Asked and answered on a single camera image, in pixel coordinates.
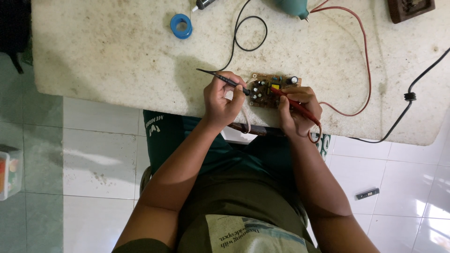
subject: black multimeter probe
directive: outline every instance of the black multimeter probe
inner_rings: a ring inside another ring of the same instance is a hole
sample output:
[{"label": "black multimeter probe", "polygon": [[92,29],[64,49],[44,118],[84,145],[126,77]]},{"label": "black multimeter probe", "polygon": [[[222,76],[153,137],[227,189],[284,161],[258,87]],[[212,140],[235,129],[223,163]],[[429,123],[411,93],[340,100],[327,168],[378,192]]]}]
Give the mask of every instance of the black multimeter probe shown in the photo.
[{"label": "black multimeter probe", "polygon": [[[229,85],[231,85],[231,86],[233,86],[233,87],[238,86],[238,84],[235,83],[235,82],[233,82],[232,80],[230,80],[230,79],[228,79],[228,78],[226,78],[226,77],[224,77],[224,76],[217,75],[217,74],[214,73],[214,72],[207,71],[207,70],[204,70],[204,69],[201,69],[201,68],[196,68],[196,70],[203,71],[203,72],[205,72],[205,73],[211,74],[211,75],[213,75],[213,76],[219,78],[220,80],[222,80],[222,81],[228,83]],[[247,89],[244,88],[244,87],[242,87],[242,92],[243,92],[246,96],[249,96],[250,93],[251,93],[250,90],[247,90]]]}]

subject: circuit board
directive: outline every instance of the circuit board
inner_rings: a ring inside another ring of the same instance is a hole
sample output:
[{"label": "circuit board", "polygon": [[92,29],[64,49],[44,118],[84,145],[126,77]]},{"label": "circuit board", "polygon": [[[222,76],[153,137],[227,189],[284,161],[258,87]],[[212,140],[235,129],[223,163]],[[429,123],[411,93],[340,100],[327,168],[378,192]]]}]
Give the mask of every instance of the circuit board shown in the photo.
[{"label": "circuit board", "polygon": [[298,77],[261,73],[253,73],[252,77],[256,78],[256,81],[251,83],[250,105],[255,107],[278,108],[279,97],[270,91],[270,87],[286,89],[302,85],[302,79]]}]

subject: capacitor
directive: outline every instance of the capacitor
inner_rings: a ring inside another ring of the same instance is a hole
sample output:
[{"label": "capacitor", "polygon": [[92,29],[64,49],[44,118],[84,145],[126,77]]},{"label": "capacitor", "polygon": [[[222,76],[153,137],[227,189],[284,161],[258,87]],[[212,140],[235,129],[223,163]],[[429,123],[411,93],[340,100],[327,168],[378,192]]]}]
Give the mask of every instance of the capacitor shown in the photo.
[{"label": "capacitor", "polygon": [[298,83],[298,77],[291,77],[291,78],[288,78],[287,80],[286,80],[286,83],[287,84],[296,84],[296,83]]},{"label": "capacitor", "polygon": [[205,9],[208,5],[212,4],[215,0],[197,0],[195,2],[195,7],[192,9],[192,12],[198,9]]}]

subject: plastic container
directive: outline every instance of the plastic container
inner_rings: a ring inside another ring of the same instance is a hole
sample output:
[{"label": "plastic container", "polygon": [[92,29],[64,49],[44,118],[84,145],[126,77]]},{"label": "plastic container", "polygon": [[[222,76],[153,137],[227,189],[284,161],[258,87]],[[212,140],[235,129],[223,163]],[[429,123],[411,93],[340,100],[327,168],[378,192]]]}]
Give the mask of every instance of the plastic container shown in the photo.
[{"label": "plastic container", "polygon": [[20,191],[22,176],[23,151],[0,144],[0,201]]}]

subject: t-shirt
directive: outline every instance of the t-shirt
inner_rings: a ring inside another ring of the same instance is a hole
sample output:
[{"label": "t-shirt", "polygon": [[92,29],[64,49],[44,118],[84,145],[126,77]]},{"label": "t-shirt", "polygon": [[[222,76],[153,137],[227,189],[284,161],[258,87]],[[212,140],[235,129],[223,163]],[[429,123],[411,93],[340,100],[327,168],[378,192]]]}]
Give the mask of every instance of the t-shirt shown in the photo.
[{"label": "t-shirt", "polygon": [[263,172],[233,168],[200,176],[179,214],[176,250],[155,239],[113,253],[319,253],[298,195]]}]

